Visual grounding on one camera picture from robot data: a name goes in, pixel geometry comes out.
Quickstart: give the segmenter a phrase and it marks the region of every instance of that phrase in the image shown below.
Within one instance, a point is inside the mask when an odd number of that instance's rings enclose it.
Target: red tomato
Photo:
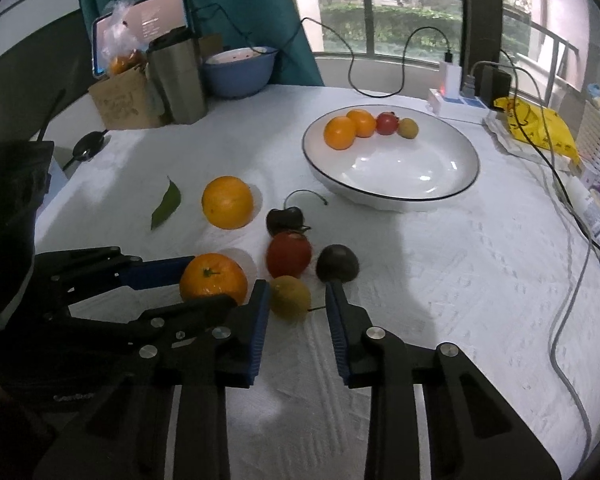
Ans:
[[[376,132],[380,135],[391,135],[398,130],[400,119],[393,112],[382,112],[376,118]]]
[[[298,278],[311,262],[311,244],[303,234],[278,233],[267,249],[267,269],[274,278]]]

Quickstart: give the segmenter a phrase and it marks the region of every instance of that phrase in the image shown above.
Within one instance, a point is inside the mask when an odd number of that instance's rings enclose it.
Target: yellow package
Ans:
[[[521,142],[527,142],[525,136],[518,127],[518,122],[513,113],[513,99],[501,97],[494,101],[498,108],[507,111],[507,119],[509,122],[509,132]],[[551,142],[554,145],[555,153],[568,156],[575,164],[580,162],[578,150],[576,149],[575,140],[569,131],[569,128],[564,123],[560,115],[550,108],[544,109],[544,118],[549,131],[544,129],[542,123],[542,114],[538,106],[532,105],[521,98],[516,99],[516,112],[520,124],[528,135],[529,139],[539,148],[549,149],[548,134],[551,136]]]

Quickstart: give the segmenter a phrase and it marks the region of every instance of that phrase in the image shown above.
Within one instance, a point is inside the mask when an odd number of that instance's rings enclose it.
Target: kiwi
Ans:
[[[283,319],[302,319],[311,308],[309,288],[293,276],[280,276],[269,282],[269,306]]]
[[[416,135],[420,131],[418,123],[410,118],[404,118],[400,120],[398,125],[398,135],[405,139],[415,139]]]

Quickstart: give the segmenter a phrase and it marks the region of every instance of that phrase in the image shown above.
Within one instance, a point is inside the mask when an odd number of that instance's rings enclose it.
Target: tablet screen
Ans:
[[[102,16],[93,22],[93,75],[104,74],[107,63],[102,59],[99,45],[104,40],[111,14]],[[131,33],[148,45],[177,27],[189,26],[186,0],[140,0],[131,7],[125,19]]]

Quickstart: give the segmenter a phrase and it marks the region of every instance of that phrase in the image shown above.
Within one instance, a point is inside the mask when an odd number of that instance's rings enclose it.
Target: green leaf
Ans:
[[[174,211],[180,205],[180,190],[171,179],[169,179],[169,189],[162,197],[162,202],[151,215],[151,231],[164,224]]]

